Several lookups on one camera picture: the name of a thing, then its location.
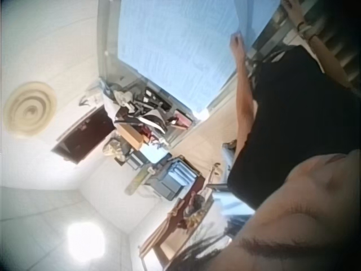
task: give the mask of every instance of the white ceiling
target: white ceiling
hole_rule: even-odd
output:
[[[101,149],[76,167],[51,149],[89,110],[77,102],[98,76],[98,0],[7,0],[1,13],[2,107],[14,89],[29,81],[49,84],[58,102],[51,124],[34,138],[14,138],[2,127],[1,185],[77,188],[104,161]]]

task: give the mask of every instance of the dark hair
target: dark hair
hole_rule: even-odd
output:
[[[224,235],[218,237],[209,237],[198,241],[187,247],[166,268],[166,271],[203,271],[207,264],[215,258],[221,250],[213,250],[210,253],[200,257],[208,248],[220,241]]]

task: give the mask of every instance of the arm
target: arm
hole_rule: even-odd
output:
[[[301,22],[305,22],[302,8],[298,0],[283,0],[282,4],[295,27],[297,27]],[[308,37],[306,34],[305,38],[307,40],[311,38],[309,40],[309,45],[320,61],[325,74],[327,74],[339,84],[347,88],[351,88],[352,86],[347,78],[346,72],[341,67],[340,62],[337,60],[337,58],[334,57],[325,44],[317,36]]]
[[[237,94],[236,94],[236,112],[237,112],[237,147],[235,159],[242,150],[247,136],[252,128],[254,121],[253,96],[250,89],[247,69],[245,65],[245,51],[243,40],[240,34],[234,34],[231,37],[231,50],[233,52],[237,65]]]

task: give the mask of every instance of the bright light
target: bright light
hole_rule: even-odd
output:
[[[208,119],[209,118],[209,111],[208,111],[208,109],[206,108],[206,109],[203,109],[201,112],[196,112],[196,111],[193,111],[193,115],[194,115],[194,117],[196,117],[197,119],[199,119],[199,120],[202,120],[202,121],[204,121],[204,120],[206,120],[206,119]]]
[[[80,262],[102,257],[105,239],[102,230],[90,222],[74,223],[68,229],[71,255]]]

